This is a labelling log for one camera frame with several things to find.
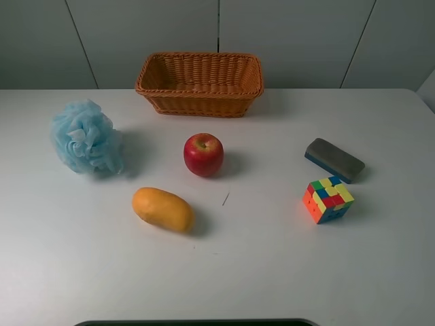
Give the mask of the orange wicker basket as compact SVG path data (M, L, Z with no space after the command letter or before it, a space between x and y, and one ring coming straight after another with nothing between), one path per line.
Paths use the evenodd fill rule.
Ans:
M238 118L264 80L252 54L158 52L144 62L135 91L160 114Z

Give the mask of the red apple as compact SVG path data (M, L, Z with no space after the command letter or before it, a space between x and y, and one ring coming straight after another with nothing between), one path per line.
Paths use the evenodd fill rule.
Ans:
M188 170L200 177L218 172L224 161L220 140L209 133L192 135L184 145L184 162Z

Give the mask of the multicoloured puzzle cube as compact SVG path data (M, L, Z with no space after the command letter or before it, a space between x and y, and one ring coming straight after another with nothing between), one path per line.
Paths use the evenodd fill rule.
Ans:
M336 176L308 184L302 202L316 224L343 217L354 203L344 183Z

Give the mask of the grey blue board eraser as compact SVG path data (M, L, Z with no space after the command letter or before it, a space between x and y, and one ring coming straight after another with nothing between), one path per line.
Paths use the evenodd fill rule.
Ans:
M366 167L363 161L321 138L308 145L304 156L348 184L353 183Z

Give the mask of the orange mango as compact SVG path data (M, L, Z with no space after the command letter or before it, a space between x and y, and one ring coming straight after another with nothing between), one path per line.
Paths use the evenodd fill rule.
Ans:
M172 232L188 233L195 223L194 211L184 199L158 188L138 189L132 208L146 223Z

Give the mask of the blue mesh bath sponge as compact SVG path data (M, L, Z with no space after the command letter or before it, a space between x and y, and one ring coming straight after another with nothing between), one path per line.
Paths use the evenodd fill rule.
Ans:
M92 100L72 101L52 118L50 140L64 165L78 174L119 174L122 134Z

